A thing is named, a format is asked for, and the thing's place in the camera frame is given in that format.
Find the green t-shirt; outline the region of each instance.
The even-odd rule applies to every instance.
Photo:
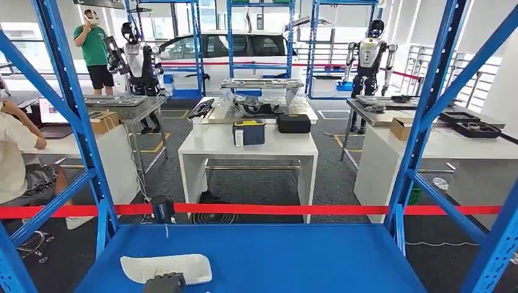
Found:
[[[81,35],[82,28],[83,26],[78,26],[74,30],[74,40]],[[107,35],[104,30],[98,26],[93,27],[88,35],[86,35],[84,43],[81,46],[82,56],[84,57],[86,66],[108,64],[108,51],[104,44],[106,37]]]

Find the cardboard box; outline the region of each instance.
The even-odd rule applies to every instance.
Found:
[[[104,134],[119,125],[119,117],[116,112],[90,112],[90,123],[95,134]]]
[[[392,134],[394,134],[394,136],[396,136],[399,140],[405,141],[408,139],[413,122],[414,118],[395,117],[392,119],[390,132],[392,132]]]

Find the person's arm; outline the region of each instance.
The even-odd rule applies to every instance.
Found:
[[[90,25],[90,23],[88,23],[88,21],[85,22],[85,25],[83,25],[82,27],[82,32],[74,38],[74,45],[76,45],[76,47],[81,47],[82,44],[84,44],[84,40],[86,39],[86,36],[88,35],[88,33],[92,30],[92,26]]]
[[[2,112],[16,116],[20,120],[21,124],[23,124],[23,126],[27,127],[30,132],[37,136],[34,148],[38,150],[46,148],[47,141],[45,140],[43,133],[38,129],[38,127],[36,127],[36,125],[34,125],[29,117],[27,117],[27,114],[25,114],[20,108],[16,106],[15,103],[11,101],[4,101]]]

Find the white humanoid robot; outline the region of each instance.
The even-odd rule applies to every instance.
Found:
[[[379,71],[379,64],[383,53],[388,50],[387,66],[385,68],[385,83],[381,89],[381,95],[384,96],[389,88],[390,75],[392,74],[392,66],[394,64],[394,54],[398,49],[398,45],[388,45],[387,42],[381,39],[385,24],[382,20],[373,20],[369,27],[367,38],[364,38],[359,43],[350,43],[347,53],[347,61],[345,64],[346,82],[349,79],[352,62],[354,61],[355,52],[358,55],[358,71],[357,75],[352,80],[351,98],[356,98],[361,94],[363,86],[365,86],[365,95],[373,96],[378,89],[378,81],[376,75]],[[352,132],[359,134],[365,133],[365,120],[362,119],[360,129],[356,126],[356,112],[352,115],[351,129]]]
[[[131,23],[122,24],[122,36],[128,41],[124,49],[118,48],[113,37],[105,39],[109,50],[109,68],[111,73],[129,73],[129,89],[132,95],[159,96],[167,95],[162,75],[164,70],[161,65],[160,47],[151,47],[140,40],[139,31],[133,28]],[[160,122],[155,113],[151,112],[149,118],[155,125],[151,130],[146,118],[141,123],[144,127],[142,133],[160,132]]]

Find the laptop screen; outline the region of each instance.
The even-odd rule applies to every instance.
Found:
[[[39,102],[42,123],[68,123],[67,119],[47,99],[40,98]]]

